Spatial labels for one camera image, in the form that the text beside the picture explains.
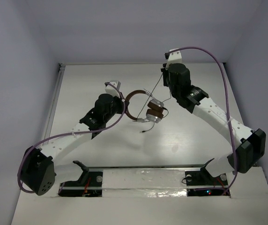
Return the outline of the brown silver headphones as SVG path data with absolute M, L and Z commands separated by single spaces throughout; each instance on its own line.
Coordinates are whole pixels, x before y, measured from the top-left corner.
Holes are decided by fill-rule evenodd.
M 164 103 L 157 100 L 155 97 L 153 97 L 153 95 L 147 91 L 147 90 L 134 90 L 132 92 L 130 92 L 127 96 L 126 96 L 126 101 L 128 103 L 130 103 L 130 99 L 134 96 L 134 95 L 138 95 L 138 94 L 144 94 L 147 95 L 148 97 L 151 98 L 151 100 L 148 102 L 147 104 L 147 111 L 146 111 L 146 118 L 139 118 L 139 117 L 134 117 L 129 110 L 127 110 L 126 115 L 128 118 L 130 118 L 132 121 L 134 122 L 140 122 L 140 123 L 144 123 L 144 122 L 153 122 L 153 123 L 159 123 L 164 115 L 163 115 L 163 111 L 165 110 L 164 107 Z

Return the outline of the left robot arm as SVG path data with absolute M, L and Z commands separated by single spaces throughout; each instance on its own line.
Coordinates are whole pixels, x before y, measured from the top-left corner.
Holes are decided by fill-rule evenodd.
M 108 130 L 110 119 L 116 114 L 123 117 L 128 105 L 123 95 L 101 94 L 94 107 L 70 132 L 48 137 L 29 147 L 17 173 L 20 190 L 38 196 L 46 194 L 59 178 L 56 164 L 80 145 Z

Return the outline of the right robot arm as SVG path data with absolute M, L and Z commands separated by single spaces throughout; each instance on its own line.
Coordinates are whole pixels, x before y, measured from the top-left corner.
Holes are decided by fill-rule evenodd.
M 224 173 L 247 173 L 265 153 L 266 133 L 251 129 L 233 118 L 227 118 L 209 95 L 191 84 L 190 71 L 182 63 L 163 64 L 164 86 L 170 89 L 177 103 L 191 114 L 208 123 L 215 131 L 234 146 L 232 153 L 213 158 L 200 169 L 205 184 L 213 183 Z

